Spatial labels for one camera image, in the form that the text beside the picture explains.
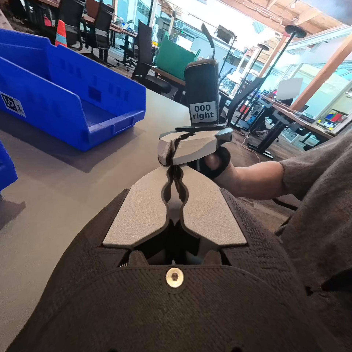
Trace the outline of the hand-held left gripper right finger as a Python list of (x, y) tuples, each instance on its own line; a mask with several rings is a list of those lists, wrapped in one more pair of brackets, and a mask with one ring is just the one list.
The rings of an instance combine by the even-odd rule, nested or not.
[(247, 245), (239, 223), (220, 188), (205, 175), (182, 165), (178, 169), (181, 243), (192, 255)]

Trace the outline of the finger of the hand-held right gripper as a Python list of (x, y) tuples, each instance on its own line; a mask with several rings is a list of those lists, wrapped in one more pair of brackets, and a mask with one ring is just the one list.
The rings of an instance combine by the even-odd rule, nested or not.
[(219, 131), (200, 131), (187, 139), (180, 140), (174, 153), (174, 160), (181, 155), (187, 156), (187, 160), (196, 161), (213, 154), (217, 150)]
[(170, 131), (159, 136), (157, 145), (158, 161), (163, 166), (182, 165), (190, 162), (187, 156), (181, 155), (176, 157), (176, 163), (173, 162), (173, 156), (178, 148), (180, 140), (187, 139), (190, 136), (189, 132), (185, 131)]

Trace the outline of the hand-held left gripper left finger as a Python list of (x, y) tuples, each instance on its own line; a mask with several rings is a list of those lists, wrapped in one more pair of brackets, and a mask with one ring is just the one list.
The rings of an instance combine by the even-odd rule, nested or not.
[(102, 244), (108, 248), (135, 248), (166, 229), (173, 177), (160, 166), (130, 188)]

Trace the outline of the blue plastic bin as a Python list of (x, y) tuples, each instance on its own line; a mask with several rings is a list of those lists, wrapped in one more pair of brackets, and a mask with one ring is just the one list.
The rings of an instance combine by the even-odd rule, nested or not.
[(0, 31), (1, 110), (87, 151), (141, 121), (146, 88), (48, 38)]

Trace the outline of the blue bin with black divider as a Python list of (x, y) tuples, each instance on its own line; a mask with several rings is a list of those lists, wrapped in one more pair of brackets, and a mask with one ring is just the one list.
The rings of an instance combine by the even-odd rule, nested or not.
[(0, 142), (0, 191), (14, 183), (18, 179), (14, 163)]

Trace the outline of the person's right forearm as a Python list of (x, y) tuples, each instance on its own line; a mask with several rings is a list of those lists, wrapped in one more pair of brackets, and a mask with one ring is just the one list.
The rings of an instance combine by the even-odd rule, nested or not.
[(284, 168), (279, 162), (261, 162), (245, 168), (235, 168), (232, 194), (253, 200), (270, 200), (291, 194), (285, 186)]

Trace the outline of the person's right hand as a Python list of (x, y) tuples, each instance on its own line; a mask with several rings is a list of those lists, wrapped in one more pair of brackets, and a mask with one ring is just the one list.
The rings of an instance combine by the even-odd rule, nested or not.
[(204, 160), (212, 174), (209, 178), (215, 184), (226, 189), (235, 197), (243, 197), (240, 174), (231, 161), (226, 163), (215, 153), (206, 156)]

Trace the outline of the green fabric tub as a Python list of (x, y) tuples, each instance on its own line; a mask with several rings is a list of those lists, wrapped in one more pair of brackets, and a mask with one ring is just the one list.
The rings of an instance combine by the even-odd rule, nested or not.
[(196, 61), (199, 53), (200, 50), (194, 54), (173, 41), (164, 38), (156, 56), (155, 66), (174, 77), (184, 80), (186, 66)]

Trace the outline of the gooseneck lamp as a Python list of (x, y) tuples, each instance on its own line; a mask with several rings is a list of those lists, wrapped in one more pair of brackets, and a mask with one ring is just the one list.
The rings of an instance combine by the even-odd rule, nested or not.
[(210, 35), (205, 23), (201, 24), (201, 31), (205, 35), (205, 37), (207, 38), (211, 48), (213, 49), (212, 59), (215, 59), (215, 45), (214, 45), (214, 42), (213, 42), (213, 37)]

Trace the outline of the black office chair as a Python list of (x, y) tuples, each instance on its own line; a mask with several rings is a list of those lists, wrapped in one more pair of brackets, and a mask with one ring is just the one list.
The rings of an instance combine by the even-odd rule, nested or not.
[(108, 63), (108, 50), (110, 49), (110, 25), (113, 17), (113, 9), (103, 1), (99, 1), (98, 10), (93, 23), (84, 22), (84, 43), (85, 48), (91, 47), (90, 53), (82, 55), (107, 67), (112, 67)]
[(228, 112), (227, 112), (227, 124), (226, 127), (235, 128), (239, 119), (236, 122), (232, 123), (232, 118), (235, 114), (236, 109), (240, 106), (241, 103), (246, 102), (248, 100), (248, 96), (251, 95), (255, 90), (259, 89), (266, 77), (256, 77), (245, 89), (243, 89), (240, 93), (236, 94), (232, 99)]
[(132, 80), (137, 81), (147, 89), (158, 94), (170, 93), (172, 87), (167, 81), (148, 75), (149, 70), (152, 68), (153, 60), (152, 28), (140, 20), (138, 22), (138, 33), (134, 43), (138, 46), (138, 60), (132, 74)]
[(72, 48), (79, 42), (79, 48), (73, 48), (76, 51), (83, 49), (80, 25), (85, 6), (85, 0), (61, 0), (59, 3), (58, 19), (65, 23), (67, 46)]

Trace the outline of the black light panel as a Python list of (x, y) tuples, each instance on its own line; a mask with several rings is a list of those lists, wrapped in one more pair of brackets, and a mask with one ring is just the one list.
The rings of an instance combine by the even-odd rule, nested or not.
[(222, 40), (227, 44), (233, 45), (233, 43), (237, 40), (237, 36), (231, 30), (226, 29), (222, 25), (218, 25), (217, 29), (215, 30), (214, 34), (217, 38)]

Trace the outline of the black floor lamp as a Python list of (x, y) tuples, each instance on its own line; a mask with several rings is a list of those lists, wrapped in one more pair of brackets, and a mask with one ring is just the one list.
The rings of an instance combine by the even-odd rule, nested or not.
[(254, 52), (253, 57), (249, 60), (248, 65), (246, 66), (246, 68), (244, 70), (244, 76), (243, 76), (243, 79), (242, 79), (242, 83), (244, 83), (246, 81), (250, 71), (252, 70), (254, 64), (258, 60), (258, 58), (261, 55), (262, 51), (269, 51), (269, 47), (266, 46), (265, 44), (259, 43), (257, 45), (257, 47), (258, 47), (258, 50)]
[(255, 89), (252, 90), (252, 97), (249, 100), (249, 104), (248, 106), (246, 106), (246, 108), (248, 108), (247, 113), (245, 113), (245, 109), (243, 110), (243, 112), (241, 113), (241, 115), (237, 118), (237, 120), (235, 122), (229, 122), (229, 126), (239, 130), (240, 126), (237, 126), (238, 122), (241, 120), (241, 118), (246, 118), (249, 114), (249, 112), (251, 111), (253, 104), (255, 103), (256, 100), (256, 96), (258, 94), (258, 92), (260, 91), (261, 86), (263, 85), (263, 83), (265, 82), (265, 80), (270, 76), (272, 70), (274, 69), (274, 67), (276, 66), (277, 62), (279, 61), (279, 59), (281, 58), (281, 56), (283, 55), (283, 53), (285, 52), (287, 46), (290, 44), (290, 42), (293, 40), (294, 37), (298, 37), (298, 38), (304, 38), (307, 35), (307, 32), (302, 29), (300, 26), (297, 25), (287, 25), (285, 27), (285, 32), (287, 34), (290, 35), (289, 39), (287, 40), (285, 46), (283, 47), (283, 49), (281, 50), (280, 54), (277, 56), (277, 58), (275, 59), (273, 65), (271, 66), (271, 68), (269, 69), (269, 71), (267, 72), (266, 76), (262, 79), (262, 83), (260, 85), (257, 85), (257, 87)]

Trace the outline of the person's grey shirt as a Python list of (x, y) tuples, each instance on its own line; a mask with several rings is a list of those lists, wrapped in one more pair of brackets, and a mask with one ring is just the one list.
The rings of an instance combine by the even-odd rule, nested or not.
[(306, 288), (351, 269), (351, 131), (279, 162), (282, 184), (301, 201), (279, 230), (283, 246)]

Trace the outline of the orange traffic cone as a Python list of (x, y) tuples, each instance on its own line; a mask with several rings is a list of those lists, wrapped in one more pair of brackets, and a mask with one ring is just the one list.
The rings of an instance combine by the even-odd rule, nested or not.
[(60, 19), (57, 22), (57, 31), (56, 31), (56, 38), (55, 38), (55, 46), (58, 46), (58, 45), (67, 47), (65, 23)]

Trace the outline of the desk with black frame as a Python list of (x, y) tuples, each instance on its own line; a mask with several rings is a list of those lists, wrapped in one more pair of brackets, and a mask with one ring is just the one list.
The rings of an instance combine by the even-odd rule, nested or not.
[(264, 106), (261, 112), (258, 114), (259, 118), (263, 115), (265, 110), (274, 108), (272, 115), (277, 119), (275, 125), (267, 132), (266, 137), (255, 146), (251, 143), (247, 143), (247, 148), (257, 154), (262, 154), (270, 159), (273, 158), (267, 148), (278, 138), (281, 132), (285, 128), (291, 129), (296, 132), (300, 128), (306, 129), (314, 135), (319, 136), (319, 143), (324, 143), (325, 141), (335, 137), (330, 131), (323, 129), (312, 122), (308, 122), (304, 119), (304, 115), (301, 112), (294, 111), (288, 106), (282, 104), (281, 102), (271, 99), (263, 94), (259, 95), (259, 102)]

